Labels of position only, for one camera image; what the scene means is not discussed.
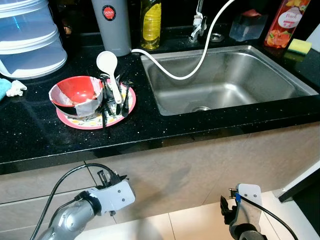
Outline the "stacked translucent white food container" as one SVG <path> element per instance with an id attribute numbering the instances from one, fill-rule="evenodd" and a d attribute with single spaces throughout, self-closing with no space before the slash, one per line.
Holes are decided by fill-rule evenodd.
<path id="1" fill-rule="evenodd" d="M 48 0 L 0 0 L 0 74 L 14 80 L 46 76 L 67 61 Z"/>

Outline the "beige cabinet front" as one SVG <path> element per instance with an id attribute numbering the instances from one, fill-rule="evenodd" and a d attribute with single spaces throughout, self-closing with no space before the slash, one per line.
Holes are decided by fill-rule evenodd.
<path id="1" fill-rule="evenodd" d="M 281 189 L 320 160 L 320 124 L 204 140 L 98 158 L 127 175 L 135 202 L 86 229 L 113 226 L 218 202 L 238 184 Z M 77 163 L 0 174 L 0 240 L 29 240 L 55 183 Z"/>

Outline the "white plastic rice spoon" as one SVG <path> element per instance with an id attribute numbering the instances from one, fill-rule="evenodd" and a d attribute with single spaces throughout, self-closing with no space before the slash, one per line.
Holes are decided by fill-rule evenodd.
<path id="1" fill-rule="evenodd" d="M 101 71 L 103 71 L 103 73 L 109 75 L 109 87 L 114 97 L 115 103 L 117 103 L 117 105 L 121 105 L 122 95 L 119 91 L 119 86 L 115 79 L 115 69 L 118 66 L 117 56 L 111 51 L 102 51 L 96 57 L 96 66 Z"/>

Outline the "blue cloth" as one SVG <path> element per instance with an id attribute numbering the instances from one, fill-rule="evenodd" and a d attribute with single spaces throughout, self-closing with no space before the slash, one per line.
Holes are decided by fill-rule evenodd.
<path id="1" fill-rule="evenodd" d="M 12 88 L 12 83 L 6 78 L 0 78 L 0 102 L 7 96 L 7 91 Z"/>

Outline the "chrome sink faucet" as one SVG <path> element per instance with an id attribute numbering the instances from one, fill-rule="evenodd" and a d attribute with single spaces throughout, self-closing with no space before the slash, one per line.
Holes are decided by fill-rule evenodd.
<path id="1" fill-rule="evenodd" d="M 195 14 L 193 16 L 193 30 L 189 35 L 189 41 L 192 43 L 199 42 L 199 39 L 206 30 L 206 17 L 202 13 L 202 7 L 205 0 L 198 0 L 196 5 Z"/>

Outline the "red bowl with grey tape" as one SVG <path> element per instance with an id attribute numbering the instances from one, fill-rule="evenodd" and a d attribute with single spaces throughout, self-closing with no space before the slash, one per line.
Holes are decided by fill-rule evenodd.
<path id="1" fill-rule="evenodd" d="M 56 83 L 48 92 L 51 103 L 70 118 L 96 114 L 103 103 L 105 85 L 100 78 L 75 76 Z"/>

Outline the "stainless steel sink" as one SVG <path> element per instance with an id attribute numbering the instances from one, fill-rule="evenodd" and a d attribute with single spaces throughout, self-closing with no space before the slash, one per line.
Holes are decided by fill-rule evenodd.
<path id="1" fill-rule="evenodd" d="M 250 45 L 142 55 L 141 62 L 164 116 L 317 94 Z"/>

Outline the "clear plastic soap container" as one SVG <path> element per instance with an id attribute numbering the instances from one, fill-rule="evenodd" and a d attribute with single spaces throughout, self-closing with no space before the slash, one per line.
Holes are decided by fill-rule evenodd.
<path id="1" fill-rule="evenodd" d="M 238 14 L 231 23 L 229 37 L 237 42 L 258 39 L 265 28 L 267 14 L 259 13 L 254 9 Z"/>

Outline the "grey jug with red sticker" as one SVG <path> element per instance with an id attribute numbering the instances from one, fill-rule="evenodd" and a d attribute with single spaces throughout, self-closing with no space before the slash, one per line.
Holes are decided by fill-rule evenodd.
<path id="1" fill-rule="evenodd" d="M 103 46 L 117 57 L 131 54 L 127 0 L 91 0 Z"/>

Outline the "yellow green sponge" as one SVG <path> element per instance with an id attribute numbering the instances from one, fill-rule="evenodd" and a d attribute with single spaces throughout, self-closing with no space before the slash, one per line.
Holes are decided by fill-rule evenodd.
<path id="1" fill-rule="evenodd" d="M 293 53 L 306 55 L 313 47 L 313 44 L 302 39 L 293 38 L 290 42 L 287 50 L 292 51 Z"/>

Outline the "pink rimmed patterned plate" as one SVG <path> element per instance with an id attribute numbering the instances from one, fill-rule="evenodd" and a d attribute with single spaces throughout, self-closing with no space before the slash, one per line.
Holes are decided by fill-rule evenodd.
<path id="1" fill-rule="evenodd" d="M 137 103 L 137 94 L 135 93 L 132 87 L 129 88 L 128 94 L 122 93 L 123 97 L 127 96 L 128 110 L 131 113 L 134 110 L 134 107 Z M 65 125 L 75 128 L 78 130 L 100 130 L 103 128 L 103 115 L 99 112 L 96 112 L 94 115 L 90 115 L 84 118 L 71 118 L 70 116 L 65 115 L 61 110 L 55 110 L 58 119 L 62 121 Z M 108 114 L 106 118 L 106 127 L 113 126 L 125 119 L 122 115 L 111 115 Z"/>

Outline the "red peach hand soap bottle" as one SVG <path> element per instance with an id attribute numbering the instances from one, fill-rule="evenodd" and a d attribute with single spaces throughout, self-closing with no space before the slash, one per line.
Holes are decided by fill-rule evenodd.
<path id="1" fill-rule="evenodd" d="M 310 0 L 282 0 L 263 45 L 270 48 L 286 48 L 309 3 Z"/>

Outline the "black chopstick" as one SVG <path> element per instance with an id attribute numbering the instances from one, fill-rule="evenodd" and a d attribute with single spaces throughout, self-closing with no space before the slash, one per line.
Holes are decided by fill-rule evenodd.
<path id="1" fill-rule="evenodd" d="M 102 112 L 102 128 L 106 131 L 106 125 L 108 122 L 108 95 L 107 95 L 107 83 L 105 78 L 99 77 L 99 79 L 102 82 L 102 106 L 101 106 L 101 112 Z"/>
<path id="2" fill-rule="evenodd" d="M 107 99 L 107 107 L 106 110 L 109 115 L 116 117 L 116 112 L 114 107 L 116 106 L 116 102 L 114 99 L 114 94 L 109 86 L 109 77 L 106 74 L 101 74 L 100 77 L 103 80 L 103 86 L 105 87 L 106 99 Z"/>

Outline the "yellow dish soap bottle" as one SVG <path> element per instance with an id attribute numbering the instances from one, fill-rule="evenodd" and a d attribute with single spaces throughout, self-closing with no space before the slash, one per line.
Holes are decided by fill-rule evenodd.
<path id="1" fill-rule="evenodd" d="M 155 50 L 162 32 L 162 0 L 141 0 L 141 46 Z"/>

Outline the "white crumpled tissue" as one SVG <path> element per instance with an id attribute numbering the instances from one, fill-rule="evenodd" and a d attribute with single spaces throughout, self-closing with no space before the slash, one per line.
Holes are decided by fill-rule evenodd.
<path id="1" fill-rule="evenodd" d="M 27 89 L 27 86 L 20 82 L 20 80 L 13 80 L 10 88 L 6 91 L 6 96 L 9 98 L 23 96 Z"/>

